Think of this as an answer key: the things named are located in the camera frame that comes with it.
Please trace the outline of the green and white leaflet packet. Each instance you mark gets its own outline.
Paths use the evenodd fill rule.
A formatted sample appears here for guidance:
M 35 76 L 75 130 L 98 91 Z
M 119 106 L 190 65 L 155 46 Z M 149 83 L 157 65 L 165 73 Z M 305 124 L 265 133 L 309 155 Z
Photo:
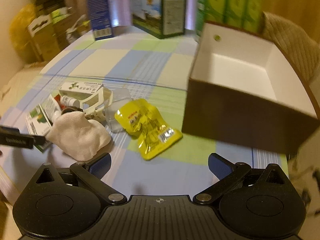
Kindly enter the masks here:
M 36 138 L 36 148 L 41 152 L 51 144 L 46 135 L 52 129 L 53 123 L 61 116 L 59 103 L 52 95 L 49 95 L 43 103 L 35 106 L 25 116 L 27 129 L 30 135 Z

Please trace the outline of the white cloth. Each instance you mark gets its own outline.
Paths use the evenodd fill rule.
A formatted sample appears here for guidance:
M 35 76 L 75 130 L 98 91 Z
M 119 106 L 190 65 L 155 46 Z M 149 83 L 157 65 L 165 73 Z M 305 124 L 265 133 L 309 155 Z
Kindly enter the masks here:
M 110 143 L 111 136 L 100 122 L 88 120 L 84 113 L 74 111 L 58 117 L 46 139 L 73 159 L 88 161 Z

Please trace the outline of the white hair claw clip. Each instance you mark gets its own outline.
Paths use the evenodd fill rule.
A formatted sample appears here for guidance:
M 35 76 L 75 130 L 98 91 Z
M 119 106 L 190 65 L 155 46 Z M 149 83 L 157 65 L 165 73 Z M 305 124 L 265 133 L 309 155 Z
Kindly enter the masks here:
M 113 92 L 108 88 L 101 87 L 91 96 L 80 100 L 80 108 L 85 114 L 85 118 L 104 122 L 105 108 L 111 105 L 113 100 Z

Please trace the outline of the yellow snack pouch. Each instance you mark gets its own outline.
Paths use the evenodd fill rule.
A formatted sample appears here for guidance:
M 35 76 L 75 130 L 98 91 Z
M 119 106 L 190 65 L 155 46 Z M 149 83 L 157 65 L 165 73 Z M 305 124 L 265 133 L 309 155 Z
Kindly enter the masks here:
M 171 127 L 159 110 L 145 99 L 129 101 L 114 117 L 130 136 L 137 139 L 144 160 L 153 159 L 183 138 L 183 134 Z

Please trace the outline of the small white medicine bottle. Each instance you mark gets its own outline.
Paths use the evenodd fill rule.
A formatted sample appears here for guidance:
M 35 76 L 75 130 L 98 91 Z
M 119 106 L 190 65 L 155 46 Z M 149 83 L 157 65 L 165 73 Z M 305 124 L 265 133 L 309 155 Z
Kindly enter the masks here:
M 70 96 L 66 96 L 66 95 L 61 96 L 60 102 L 62 105 L 66 107 L 77 107 L 77 108 L 80 107 L 80 101 Z

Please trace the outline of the clear plastic case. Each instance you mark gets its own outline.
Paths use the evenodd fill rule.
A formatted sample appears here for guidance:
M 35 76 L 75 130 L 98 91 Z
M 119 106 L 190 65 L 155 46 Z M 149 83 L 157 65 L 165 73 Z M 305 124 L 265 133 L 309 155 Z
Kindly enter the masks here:
M 105 119 L 112 133 L 119 133 L 123 130 L 121 124 L 116 120 L 115 115 L 121 107 L 131 101 L 131 94 L 127 88 L 118 88 L 112 91 L 110 97 L 104 102 Z

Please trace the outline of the white ointment box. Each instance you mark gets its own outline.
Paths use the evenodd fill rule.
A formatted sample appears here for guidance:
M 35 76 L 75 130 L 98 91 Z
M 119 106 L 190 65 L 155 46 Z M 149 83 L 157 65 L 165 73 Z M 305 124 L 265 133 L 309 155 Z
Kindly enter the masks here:
M 97 92 L 103 85 L 95 82 L 65 82 L 59 88 L 61 96 L 66 95 L 71 98 L 83 100 L 95 92 Z

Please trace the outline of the brown and white cardboard box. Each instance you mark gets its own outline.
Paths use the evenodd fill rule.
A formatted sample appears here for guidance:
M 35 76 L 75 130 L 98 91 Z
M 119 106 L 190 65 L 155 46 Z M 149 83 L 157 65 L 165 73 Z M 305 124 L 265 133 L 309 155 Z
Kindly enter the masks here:
M 279 44 L 206 22 L 189 73 L 182 131 L 294 154 L 319 128 L 319 105 Z

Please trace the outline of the yellow plastic bag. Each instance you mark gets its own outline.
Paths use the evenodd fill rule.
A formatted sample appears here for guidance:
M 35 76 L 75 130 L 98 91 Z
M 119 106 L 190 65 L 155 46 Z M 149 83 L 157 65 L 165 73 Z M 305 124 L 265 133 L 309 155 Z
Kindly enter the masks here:
M 31 24 L 35 18 L 35 7 L 29 3 L 15 15 L 9 26 L 9 37 L 12 46 L 25 64 L 31 64 L 37 60 L 28 31 L 29 24 Z

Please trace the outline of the stacked cardboard boxes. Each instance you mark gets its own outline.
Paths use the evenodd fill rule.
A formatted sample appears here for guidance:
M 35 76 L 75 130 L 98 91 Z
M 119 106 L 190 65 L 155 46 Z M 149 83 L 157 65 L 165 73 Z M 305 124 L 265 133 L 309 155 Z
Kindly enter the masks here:
M 31 0 L 36 18 L 27 31 L 33 50 L 44 61 L 90 30 L 86 0 Z

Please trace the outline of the beige quilted cover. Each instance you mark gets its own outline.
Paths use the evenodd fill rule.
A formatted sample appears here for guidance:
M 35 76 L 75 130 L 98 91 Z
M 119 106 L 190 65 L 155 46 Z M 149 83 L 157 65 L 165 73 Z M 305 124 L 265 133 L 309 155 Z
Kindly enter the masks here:
M 280 45 L 308 83 L 317 79 L 319 44 L 302 27 L 281 16 L 264 12 L 260 33 Z

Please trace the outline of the green tissue pack bundle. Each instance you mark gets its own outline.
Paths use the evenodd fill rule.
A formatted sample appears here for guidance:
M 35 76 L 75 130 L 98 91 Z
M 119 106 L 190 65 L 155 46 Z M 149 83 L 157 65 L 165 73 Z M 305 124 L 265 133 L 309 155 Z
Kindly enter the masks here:
M 196 36 L 201 36 L 206 21 L 257 33 L 262 7 L 263 0 L 197 0 Z

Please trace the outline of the green cow milk carton box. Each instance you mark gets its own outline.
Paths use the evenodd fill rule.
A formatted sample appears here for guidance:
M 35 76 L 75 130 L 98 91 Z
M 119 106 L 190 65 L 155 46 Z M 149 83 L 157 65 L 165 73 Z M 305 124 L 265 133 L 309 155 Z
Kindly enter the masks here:
M 164 39 L 185 33 L 187 0 L 130 0 L 132 24 Z

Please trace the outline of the blue milk carton box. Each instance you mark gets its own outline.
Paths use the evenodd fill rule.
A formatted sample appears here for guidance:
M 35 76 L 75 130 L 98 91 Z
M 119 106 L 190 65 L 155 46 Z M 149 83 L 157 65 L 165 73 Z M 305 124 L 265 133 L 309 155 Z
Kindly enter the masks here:
M 86 0 L 88 18 L 96 41 L 114 37 L 108 0 Z

